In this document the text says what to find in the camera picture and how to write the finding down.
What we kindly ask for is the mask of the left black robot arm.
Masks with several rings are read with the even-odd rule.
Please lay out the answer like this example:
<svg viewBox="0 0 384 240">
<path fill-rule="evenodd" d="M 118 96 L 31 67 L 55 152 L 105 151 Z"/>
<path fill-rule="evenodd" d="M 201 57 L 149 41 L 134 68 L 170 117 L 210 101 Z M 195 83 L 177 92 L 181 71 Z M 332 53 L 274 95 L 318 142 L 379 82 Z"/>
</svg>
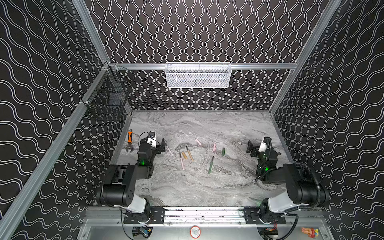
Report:
<svg viewBox="0 0 384 240">
<path fill-rule="evenodd" d="M 140 140 L 138 160 L 134 165 L 110 165 L 98 191 L 98 206 L 121 208 L 130 214 L 150 217 L 150 204 L 135 193 L 136 181 L 150 179 L 154 172 L 156 155 L 165 152 L 164 140 L 158 142 L 155 132 Z"/>
</svg>

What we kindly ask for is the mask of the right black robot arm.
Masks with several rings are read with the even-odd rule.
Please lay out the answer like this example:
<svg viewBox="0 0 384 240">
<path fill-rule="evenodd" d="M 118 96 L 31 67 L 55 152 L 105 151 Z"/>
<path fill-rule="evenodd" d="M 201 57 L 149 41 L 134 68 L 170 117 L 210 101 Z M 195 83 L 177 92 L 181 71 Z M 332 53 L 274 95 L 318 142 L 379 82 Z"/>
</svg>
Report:
<svg viewBox="0 0 384 240">
<path fill-rule="evenodd" d="M 313 168 L 299 162 L 277 167 L 280 153 L 272 146 L 271 138 L 264 137 L 259 145 L 248 141 L 246 152 L 258 162 L 256 183 L 286 185 L 283 193 L 263 201 L 263 215 L 312 209 L 328 203 L 329 191 Z"/>
</svg>

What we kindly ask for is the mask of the green pen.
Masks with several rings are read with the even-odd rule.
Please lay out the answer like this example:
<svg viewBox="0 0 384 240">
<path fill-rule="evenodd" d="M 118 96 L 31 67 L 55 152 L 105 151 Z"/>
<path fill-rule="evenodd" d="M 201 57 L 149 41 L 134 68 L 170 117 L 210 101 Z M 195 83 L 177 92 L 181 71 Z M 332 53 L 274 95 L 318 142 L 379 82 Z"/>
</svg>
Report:
<svg viewBox="0 0 384 240">
<path fill-rule="evenodd" d="M 209 166 L 208 174 L 211 174 L 211 172 L 212 172 L 212 168 L 213 168 L 213 164 L 214 164 L 214 159 L 215 159 L 215 157 L 212 156 L 212 159 L 210 161 L 210 166 Z"/>
</svg>

